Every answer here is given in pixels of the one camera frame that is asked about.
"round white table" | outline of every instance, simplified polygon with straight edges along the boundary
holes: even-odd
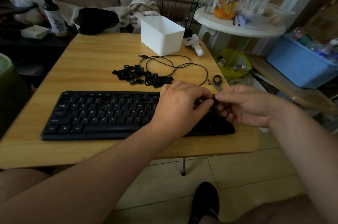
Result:
[[[235,50],[243,51],[250,37],[271,38],[279,37],[285,33],[285,26],[266,26],[264,30],[252,30],[242,26],[233,25],[232,20],[221,20],[213,14],[204,12],[204,7],[196,10],[194,20],[202,25],[198,38],[203,41],[205,33],[210,34],[210,38],[205,42],[211,53],[218,53],[224,50],[232,35],[245,37],[239,42]]]

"game controller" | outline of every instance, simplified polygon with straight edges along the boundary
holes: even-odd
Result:
[[[202,57],[204,51],[201,45],[201,41],[198,39],[196,34],[193,34],[191,37],[187,38],[187,41],[184,43],[184,46],[191,46],[195,49],[198,56]]]

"foot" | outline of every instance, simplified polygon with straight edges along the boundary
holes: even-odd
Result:
[[[218,220],[219,199],[216,188],[209,182],[202,182],[194,194],[188,224],[198,224],[203,216]]]

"pile of keycaps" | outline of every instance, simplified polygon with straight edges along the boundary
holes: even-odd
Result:
[[[152,85],[154,88],[159,88],[164,84],[171,84],[174,80],[172,76],[158,76],[157,73],[151,73],[148,70],[144,71],[144,68],[141,68],[140,65],[125,65],[124,69],[114,70],[112,74],[117,75],[120,80],[128,81],[131,85],[142,85],[144,80],[140,79],[140,77],[145,76],[145,85]]]

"black keyboard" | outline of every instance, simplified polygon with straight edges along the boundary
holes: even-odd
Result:
[[[148,124],[159,92],[66,91],[61,94],[41,134],[43,141],[125,139]],[[214,108],[185,136],[234,133]]]

